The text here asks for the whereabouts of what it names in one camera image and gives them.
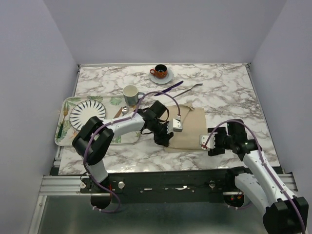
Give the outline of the beige cloth napkin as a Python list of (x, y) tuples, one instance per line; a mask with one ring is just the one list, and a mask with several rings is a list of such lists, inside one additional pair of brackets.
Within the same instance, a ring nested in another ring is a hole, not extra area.
[(199, 136), (207, 134), (205, 111), (195, 108), (188, 102), (180, 105), (182, 132), (175, 132), (169, 146), (164, 150), (168, 153), (201, 151)]

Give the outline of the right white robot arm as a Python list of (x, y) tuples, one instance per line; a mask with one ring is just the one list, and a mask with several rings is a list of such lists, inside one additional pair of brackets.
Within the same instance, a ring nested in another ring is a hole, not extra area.
[(241, 119), (230, 119), (199, 136), (199, 144), (209, 156), (232, 151), (247, 166), (227, 171), (225, 187), (239, 189), (262, 214), (269, 234), (304, 234), (309, 204), (298, 197), (269, 164), (253, 131)]

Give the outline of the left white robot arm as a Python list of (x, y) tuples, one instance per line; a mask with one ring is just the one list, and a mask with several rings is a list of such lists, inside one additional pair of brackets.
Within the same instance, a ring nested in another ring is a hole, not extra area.
[(83, 158), (86, 172), (92, 178), (91, 186), (98, 192), (104, 192), (108, 187), (108, 172), (103, 158), (111, 142), (130, 132), (149, 130), (154, 135), (154, 142), (164, 147), (169, 146), (174, 136), (173, 130), (168, 129), (170, 121), (160, 120), (168, 109), (159, 101), (149, 108), (138, 109), (124, 117), (104, 122), (97, 116), (89, 118), (80, 132), (72, 141), (72, 146)]

